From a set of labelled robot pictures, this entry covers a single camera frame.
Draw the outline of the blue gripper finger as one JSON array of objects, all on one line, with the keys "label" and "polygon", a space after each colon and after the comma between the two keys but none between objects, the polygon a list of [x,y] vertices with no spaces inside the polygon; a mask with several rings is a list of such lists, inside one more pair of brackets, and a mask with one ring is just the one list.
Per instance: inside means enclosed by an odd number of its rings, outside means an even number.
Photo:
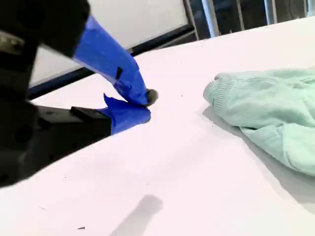
[{"label": "blue gripper finger", "polygon": [[38,154],[70,154],[99,140],[146,123],[144,106],[104,96],[106,107],[61,109],[40,106],[36,127]]},{"label": "blue gripper finger", "polygon": [[102,75],[126,101],[141,106],[156,102],[158,92],[146,88],[139,66],[91,15],[86,0],[53,0],[56,11],[49,47]]}]

